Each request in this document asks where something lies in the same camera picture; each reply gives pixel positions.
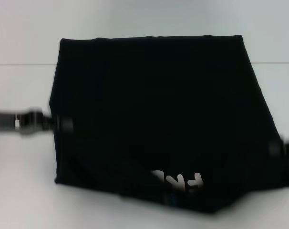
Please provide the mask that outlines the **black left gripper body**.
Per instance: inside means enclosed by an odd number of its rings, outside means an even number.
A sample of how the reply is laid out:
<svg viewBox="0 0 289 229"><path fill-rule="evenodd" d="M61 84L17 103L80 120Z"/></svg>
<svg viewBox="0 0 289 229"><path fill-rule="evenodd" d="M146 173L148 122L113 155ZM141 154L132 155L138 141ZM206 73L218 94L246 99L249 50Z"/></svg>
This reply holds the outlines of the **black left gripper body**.
<svg viewBox="0 0 289 229"><path fill-rule="evenodd" d="M53 119L42 111L0 111L0 133L32 135L53 131Z"/></svg>

